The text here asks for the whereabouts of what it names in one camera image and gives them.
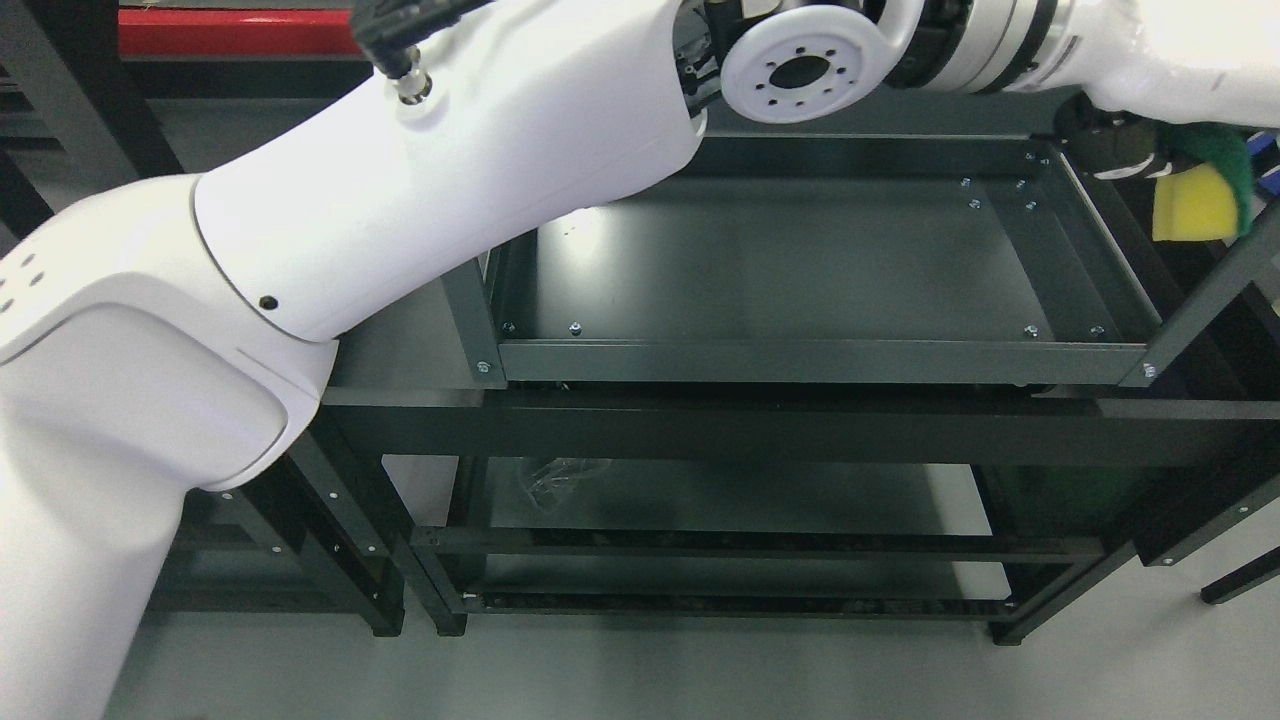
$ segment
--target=metal shelf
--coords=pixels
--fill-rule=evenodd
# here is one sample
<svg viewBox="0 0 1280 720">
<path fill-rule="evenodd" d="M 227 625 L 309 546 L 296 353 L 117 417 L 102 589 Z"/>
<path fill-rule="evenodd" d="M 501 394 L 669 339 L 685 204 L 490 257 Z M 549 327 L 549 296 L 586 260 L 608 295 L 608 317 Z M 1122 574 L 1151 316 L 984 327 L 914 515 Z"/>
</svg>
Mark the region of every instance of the metal shelf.
<svg viewBox="0 0 1280 720">
<path fill-rule="evenodd" d="M 548 512 L 521 497 L 522 468 L 465 460 L 448 525 L 413 533 L 442 634 L 472 614 L 635 614 L 987 621 L 996 642 L 1018 644 L 1107 556 L 1105 523 L 1079 536 L 984 523 L 945 533 L 928 483 L 968 473 L 626 461 Z M 1007 582 L 975 582 L 975 564 Z"/>
<path fill-rule="evenodd" d="M 1158 325 L 1028 140 L 712 137 L 488 279 L 508 380 L 1119 384 Z"/>
</svg>

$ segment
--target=sponge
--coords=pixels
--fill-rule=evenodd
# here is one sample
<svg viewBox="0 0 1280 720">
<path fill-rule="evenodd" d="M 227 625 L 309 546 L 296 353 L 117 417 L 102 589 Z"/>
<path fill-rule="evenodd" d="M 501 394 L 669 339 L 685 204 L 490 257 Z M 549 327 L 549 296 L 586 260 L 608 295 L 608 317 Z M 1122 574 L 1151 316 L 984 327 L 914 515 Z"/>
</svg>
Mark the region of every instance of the sponge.
<svg viewBox="0 0 1280 720">
<path fill-rule="evenodd" d="M 1240 211 L 1230 183 L 1212 165 L 1156 181 L 1152 240 L 1204 242 L 1235 237 Z"/>
<path fill-rule="evenodd" d="M 1221 240 L 1248 234 L 1253 229 L 1254 181 L 1249 147 L 1240 132 L 1213 123 L 1193 123 L 1164 126 L 1161 135 L 1165 146 L 1172 154 L 1184 155 L 1207 165 L 1180 173 L 1174 178 L 1162 178 L 1157 183 L 1156 215 L 1157 218 L 1165 215 L 1164 229 L 1167 232 L 1164 240 Z M 1216 181 L 1212 178 L 1213 174 L 1217 176 Z M 1160 202 L 1161 183 L 1166 186 L 1164 208 Z M 1222 184 L 1220 183 L 1226 184 L 1231 205 L 1234 205 L 1231 220 L 1226 219 L 1229 213 L 1222 206 Z M 1199 191 L 1211 195 L 1197 199 L 1193 193 Z M 1183 209 L 1170 205 L 1171 202 L 1181 205 Z M 1224 224 L 1229 227 L 1221 232 Z M 1203 237 L 1210 232 L 1215 234 Z M 1161 238 L 1160 233 L 1153 234 L 1157 240 Z"/>
</svg>

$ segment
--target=plastic bag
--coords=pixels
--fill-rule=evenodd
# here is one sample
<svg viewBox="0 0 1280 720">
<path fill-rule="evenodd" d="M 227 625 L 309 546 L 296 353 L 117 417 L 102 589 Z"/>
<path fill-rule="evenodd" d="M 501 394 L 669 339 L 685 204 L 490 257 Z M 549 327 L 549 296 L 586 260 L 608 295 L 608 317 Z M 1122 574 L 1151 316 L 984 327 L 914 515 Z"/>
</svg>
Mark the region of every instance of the plastic bag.
<svg viewBox="0 0 1280 720">
<path fill-rule="evenodd" d="M 552 512 L 577 488 L 580 480 L 603 475 L 612 460 L 596 457 L 525 457 L 516 480 L 543 512 Z"/>
</svg>

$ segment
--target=metal tray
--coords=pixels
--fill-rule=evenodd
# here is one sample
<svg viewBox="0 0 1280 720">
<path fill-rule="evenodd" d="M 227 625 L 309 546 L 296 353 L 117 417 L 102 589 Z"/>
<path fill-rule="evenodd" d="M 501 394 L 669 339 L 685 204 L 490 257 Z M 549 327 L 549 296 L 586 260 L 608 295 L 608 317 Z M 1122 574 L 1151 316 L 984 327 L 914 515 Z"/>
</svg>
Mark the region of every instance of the metal tray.
<svg viewBox="0 0 1280 720">
<path fill-rule="evenodd" d="M 488 270 L 507 380 L 1119 384 L 1158 324 L 1029 140 L 712 137 Z"/>
</svg>

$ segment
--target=steel beam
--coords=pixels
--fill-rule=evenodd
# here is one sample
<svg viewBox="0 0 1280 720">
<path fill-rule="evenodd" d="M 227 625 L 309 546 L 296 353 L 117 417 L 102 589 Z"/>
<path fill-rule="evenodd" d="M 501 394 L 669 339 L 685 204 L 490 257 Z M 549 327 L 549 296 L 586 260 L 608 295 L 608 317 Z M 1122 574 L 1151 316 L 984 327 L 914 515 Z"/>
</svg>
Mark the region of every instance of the steel beam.
<svg viewBox="0 0 1280 720">
<path fill-rule="evenodd" d="M 1062 583 L 1062 589 L 1038 606 L 1027 606 L 1016 610 L 1016 620 L 1012 623 L 992 623 L 991 635 L 998 646 L 1019 646 L 1027 635 L 1036 628 L 1047 623 L 1068 605 L 1079 600 L 1084 593 L 1093 589 L 1107 575 L 1115 573 L 1134 556 L 1132 543 L 1126 543 L 1093 564 L 1079 566 L 1073 573 L 1069 582 Z"/>
<path fill-rule="evenodd" d="M 52 214 L 22 169 L 0 150 L 0 258 Z"/>
<path fill-rule="evenodd" d="M 1007 620 L 996 600 L 882 600 L 687 594 L 485 592 L 467 612 L 504 615 L 675 615 L 681 618 L 808 618 L 832 620 Z"/>
<path fill-rule="evenodd" d="M 420 555 L 579 555 L 751 560 L 891 557 L 952 562 L 1036 564 L 1074 564 L 1102 556 L 1102 546 L 1088 538 L 561 528 L 419 528 L 413 533 L 413 548 Z"/>
<path fill-rule="evenodd" d="M 1165 322 L 1156 337 L 1147 343 L 1142 364 L 1134 368 L 1123 384 L 1151 384 L 1156 374 L 1167 369 L 1277 254 L 1280 206 L 1272 204 L 1262 211 L 1253 232 L 1235 241 L 1226 258 L 1219 261 L 1187 302 Z"/>
<path fill-rule="evenodd" d="M 1276 404 L 878 400 L 829 388 L 504 391 L 481 407 L 329 411 L 360 454 L 485 457 L 1170 468 L 1208 464 L 1280 428 Z"/>
<path fill-rule="evenodd" d="M 120 63 L 118 9 L 105 0 L 0 3 L 0 63 L 102 190 L 182 172 Z"/>
<path fill-rule="evenodd" d="M 1280 575 L 1280 547 L 1207 585 L 1201 591 L 1201 600 L 1210 605 L 1222 605 L 1277 575 Z"/>
<path fill-rule="evenodd" d="M 1280 432 L 1225 452 L 1178 489 L 1179 498 L 1134 541 L 1144 565 L 1175 565 L 1280 497 Z"/>
</svg>

